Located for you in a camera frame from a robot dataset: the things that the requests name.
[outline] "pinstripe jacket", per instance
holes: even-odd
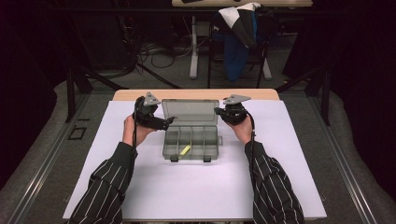
[[[245,145],[253,155],[253,220],[263,223],[304,223],[303,210],[289,178],[277,160],[266,155],[261,143]],[[113,156],[92,173],[90,185],[66,223],[121,223],[121,204],[134,172],[137,151],[119,143]]]

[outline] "person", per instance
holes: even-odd
[[[245,145],[249,161],[253,155],[254,223],[304,223],[303,210],[285,171],[276,159],[266,155],[262,143],[251,142],[250,117],[238,125],[228,125]],[[139,146],[148,134],[156,131],[141,125],[135,127],[132,116],[125,119],[122,142],[119,142],[111,158],[103,161],[92,173],[87,191],[65,223],[122,222],[120,207],[131,182],[137,157],[136,148],[132,147],[134,128],[136,146]],[[251,154],[251,144],[254,144],[254,154]]]

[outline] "office chair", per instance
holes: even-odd
[[[246,65],[251,65],[249,71],[253,69],[254,65],[260,66],[260,71],[256,80],[256,88],[258,89],[263,76],[263,67],[267,56],[269,40],[273,33],[276,32],[276,19],[268,12],[256,11],[255,15],[257,21],[257,44],[249,49]],[[225,24],[221,16],[215,16],[209,24],[208,89],[210,89],[212,63],[224,63],[224,38],[222,38],[222,36],[232,34],[233,31]]]

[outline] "desk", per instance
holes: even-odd
[[[235,2],[234,0],[203,0],[198,2],[192,2],[184,4],[181,0],[172,0],[173,7],[239,7],[247,3],[259,3],[266,7],[311,7],[311,0],[242,0]],[[192,36],[192,55],[191,55],[191,67],[190,67],[190,78],[197,78],[197,67],[198,67],[198,48],[197,48],[197,34],[196,34],[196,19],[192,16],[191,21],[191,36]],[[265,59],[263,68],[265,79],[270,80],[271,71],[268,66],[268,62]]]
[[[99,127],[64,212],[70,217],[88,186],[90,174],[109,158],[122,136],[122,122],[131,114],[134,101],[148,90],[117,91]],[[158,99],[217,99],[244,94],[244,102],[256,122],[256,139],[268,155],[282,163],[307,219],[326,217],[318,190],[306,164],[287,109],[274,90],[150,90]],[[163,117],[162,107],[156,111]],[[170,162],[162,155],[164,132],[151,133],[138,148],[134,176],[122,205],[131,221],[238,221],[252,219],[253,191],[248,160],[242,144],[220,119],[219,157],[212,162]]]

